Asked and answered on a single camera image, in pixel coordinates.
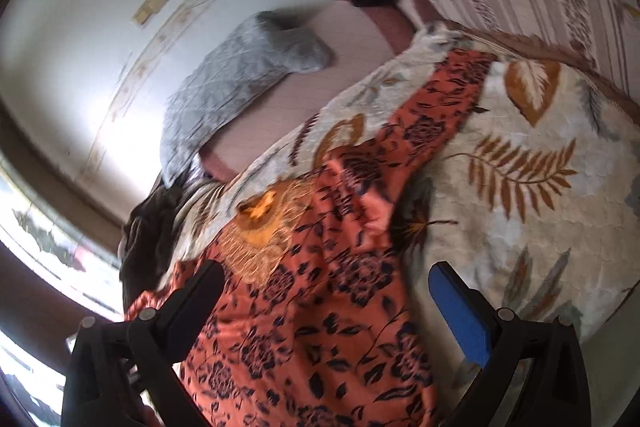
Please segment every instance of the metal screw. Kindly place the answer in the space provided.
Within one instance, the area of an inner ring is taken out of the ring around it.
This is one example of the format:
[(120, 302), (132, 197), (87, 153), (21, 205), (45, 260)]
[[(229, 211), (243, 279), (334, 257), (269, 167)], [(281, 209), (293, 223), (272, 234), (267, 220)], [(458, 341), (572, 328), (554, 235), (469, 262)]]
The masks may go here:
[(85, 317), (80, 321), (80, 327), (85, 329), (93, 327), (94, 324), (95, 324), (95, 317)]
[(141, 321), (150, 321), (155, 316), (156, 316), (156, 310), (153, 308), (145, 308), (138, 315)]
[(513, 311), (508, 308), (500, 308), (498, 310), (498, 317), (500, 317), (501, 320), (504, 320), (505, 322), (512, 321), (515, 318), (515, 316), (516, 314), (513, 313)]

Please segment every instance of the light switch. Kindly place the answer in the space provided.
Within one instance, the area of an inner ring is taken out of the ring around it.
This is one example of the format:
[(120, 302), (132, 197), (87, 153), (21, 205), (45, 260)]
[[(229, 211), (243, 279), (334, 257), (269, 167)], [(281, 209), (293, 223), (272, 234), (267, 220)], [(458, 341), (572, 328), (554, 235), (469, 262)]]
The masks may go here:
[(159, 13), (168, 0), (146, 0), (140, 9), (133, 16), (133, 20), (140, 26), (144, 26), (146, 22), (156, 13)]

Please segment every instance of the brown fern leaf print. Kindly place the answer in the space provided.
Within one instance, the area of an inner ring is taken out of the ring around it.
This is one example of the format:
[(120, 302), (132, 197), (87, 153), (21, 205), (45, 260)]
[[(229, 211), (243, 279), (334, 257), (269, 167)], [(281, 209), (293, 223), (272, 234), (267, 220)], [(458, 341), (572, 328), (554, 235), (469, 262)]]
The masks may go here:
[(527, 220), (527, 206), (540, 215), (540, 200), (555, 210), (552, 193), (562, 196), (562, 190), (571, 188), (568, 176), (577, 171), (568, 168), (574, 155), (575, 138), (559, 151), (522, 150), (510, 140), (487, 135), (471, 153), (457, 153), (444, 159), (466, 156), (469, 161), (468, 183), (475, 187), (478, 198), (493, 210), (499, 203), (504, 215), (510, 219), (512, 210), (520, 220)]
[(306, 135), (309, 134), (311, 128), (314, 126), (316, 121), (318, 121), (319, 116), (320, 113), (317, 112), (302, 124), (302, 128), (300, 129), (298, 136), (296, 136), (296, 140), (295, 142), (293, 142), (293, 147), (291, 148), (291, 152), (289, 153), (289, 165), (291, 165), (292, 167), (298, 166), (298, 153), (300, 152), (300, 148), (305, 141)]

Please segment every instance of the orange floral fabric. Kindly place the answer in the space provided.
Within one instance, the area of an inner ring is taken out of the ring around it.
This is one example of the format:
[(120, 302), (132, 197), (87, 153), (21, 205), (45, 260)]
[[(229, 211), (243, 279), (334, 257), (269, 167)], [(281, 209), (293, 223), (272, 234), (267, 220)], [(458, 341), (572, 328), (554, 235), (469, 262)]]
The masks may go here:
[[(450, 52), (374, 139), (330, 151), (301, 176), (310, 203), (265, 284), (243, 281), (225, 263), (223, 230), (199, 261), (176, 266), (164, 291), (133, 304), (128, 318), (161, 306), (203, 259), (225, 264), (224, 293), (180, 367), (212, 425), (433, 424), (431, 367), (388, 226), (408, 177), (473, 110), (492, 60)], [(259, 217), (275, 199), (253, 198), (254, 208), (241, 211)]]
[(263, 287), (291, 247), (293, 229), (311, 202), (313, 179), (279, 182), (238, 205), (216, 238), (219, 261), (244, 283)]

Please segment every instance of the pink fabric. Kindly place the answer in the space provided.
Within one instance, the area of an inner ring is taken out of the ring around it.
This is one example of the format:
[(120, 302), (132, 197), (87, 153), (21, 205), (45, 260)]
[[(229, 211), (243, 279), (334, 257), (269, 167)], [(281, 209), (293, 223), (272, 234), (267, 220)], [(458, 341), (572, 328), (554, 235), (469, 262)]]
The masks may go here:
[(209, 166), (217, 172), (225, 167), (225, 177), (243, 171), (337, 94), (394, 56), (366, 13), (347, 1), (333, 1), (308, 26), (334, 51), (333, 64), (318, 73), (290, 74), (225, 125), (200, 150), (207, 171)]
[(441, 21), (442, 15), (436, 10), (436, 7), (429, 0), (411, 0), (414, 9), (420, 16), (420, 20), (424, 22)]
[(409, 48), (414, 38), (414, 25), (398, 8), (393, 6), (361, 7), (396, 55)]

